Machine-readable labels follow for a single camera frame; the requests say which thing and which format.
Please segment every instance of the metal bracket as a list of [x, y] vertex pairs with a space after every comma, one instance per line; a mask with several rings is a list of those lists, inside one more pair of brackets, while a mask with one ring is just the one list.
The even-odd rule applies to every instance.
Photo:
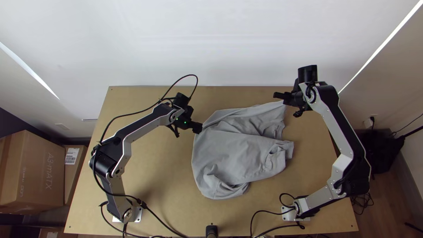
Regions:
[[285, 206], [281, 207], [282, 213], [289, 211], [289, 210], [292, 210], [292, 211], [287, 212], [285, 214], [282, 214], [282, 219], [284, 221], [310, 221], [310, 217], [306, 217], [304, 219], [297, 218], [297, 210], [296, 209], [288, 208], [288, 207], [285, 207]]
[[[141, 221], [141, 216], [142, 216], [142, 210], [143, 210], [142, 207], [132, 207], [132, 211], [130, 211], [132, 213], [132, 215], [129, 218], [128, 222], [140, 222]], [[115, 216], [113, 216], [113, 219], [111, 221], [112, 222], [120, 222], [120, 223], [122, 223]]]

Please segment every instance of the light strip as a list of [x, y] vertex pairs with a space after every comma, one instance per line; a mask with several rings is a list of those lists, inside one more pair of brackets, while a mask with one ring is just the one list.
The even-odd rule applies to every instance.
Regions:
[[53, 94], [57, 99], [59, 97], [53, 92], [53, 90], [42, 80], [19, 56], [17, 56], [13, 51], [6, 47], [3, 43], [0, 42], [0, 49], [2, 49], [7, 55], [9, 55], [18, 65], [20, 65], [28, 74], [30, 74], [35, 80], [37, 80], [45, 89], [47, 89], [51, 94]]
[[338, 92], [341, 93], [345, 87], [348, 86], [349, 83], [351, 83], [357, 75], [372, 61], [372, 59], [379, 54], [379, 52], [385, 47], [385, 45], [397, 34], [397, 32], [407, 23], [407, 21], [414, 15], [414, 13], [422, 6], [423, 0], [420, 0], [414, 7], [411, 9], [411, 11], [405, 16], [405, 18], [400, 22], [400, 24], [393, 30], [393, 32], [388, 36], [388, 38], [379, 46], [379, 48], [376, 49], [376, 51], [373, 53], [373, 55], [370, 56], [370, 58], [367, 60], [367, 62], [361, 67], [361, 69], [354, 75], [354, 77]]

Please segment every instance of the cardboard box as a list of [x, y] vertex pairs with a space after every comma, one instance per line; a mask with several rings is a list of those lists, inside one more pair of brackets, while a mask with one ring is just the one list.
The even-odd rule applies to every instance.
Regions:
[[41, 228], [38, 238], [77, 238], [78, 234], [63, 233], [63, 228]]
[[65, 145], [65, 205], [72, 203], [76, 184], [82, 165], [87, 154], [88, 148], [83, 145]]
[[0, 139], [0, 212], [63, 206], [65, 149], [23, 130]]

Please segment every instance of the white wall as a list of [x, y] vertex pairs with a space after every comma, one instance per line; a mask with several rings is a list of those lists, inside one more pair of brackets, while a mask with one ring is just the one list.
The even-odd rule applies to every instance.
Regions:
[[[40, 90], [24, 92], [28, 100], [3, 96], [0, 107], [48, 128], [64, 123], [71, 130], [57, 133], [84, 137], [94, 124], [80, 119], [98, 116], [113, 85], [170, 85], [194, 73], [201, 85], [291, 86], [297, 68], [317, 64], [319, 78], [340, 89], [416, 2], [2, 1], [0, 41], [60, 101], [49, 102], [51, 109], [34, 103], [49, 97]], [[18, 76], [15, 68], [0, 71], [0, 86], [22, 93]]]
[[[354, 128], [378, 114], [375, 128], [397, 131], [423, 113], [423, 9], [420, 8], [383, 50], [340, 93], [340, 105]], [[416, 120], [397, 135], [423, 124]], [[423, 131], [406, 138], [401, 152], [423, 197]]]

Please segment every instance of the barcode label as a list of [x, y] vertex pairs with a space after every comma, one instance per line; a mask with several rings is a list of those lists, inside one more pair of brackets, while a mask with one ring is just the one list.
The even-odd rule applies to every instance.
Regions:
[[76, 157], [78, 157], [79, 148], [69, 148], [67, 149], [65, 164], [75, 164]]

